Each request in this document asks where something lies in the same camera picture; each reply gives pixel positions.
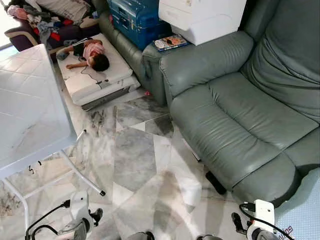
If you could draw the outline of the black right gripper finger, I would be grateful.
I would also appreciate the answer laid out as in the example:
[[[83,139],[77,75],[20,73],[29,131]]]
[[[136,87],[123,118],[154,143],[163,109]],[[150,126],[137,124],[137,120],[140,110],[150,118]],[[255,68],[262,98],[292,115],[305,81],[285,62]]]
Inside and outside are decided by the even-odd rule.
[[[231,213],[231,221],[234,224],[236,233],[247,234],[247,231],[243,228],[242,218],[237,212]]]

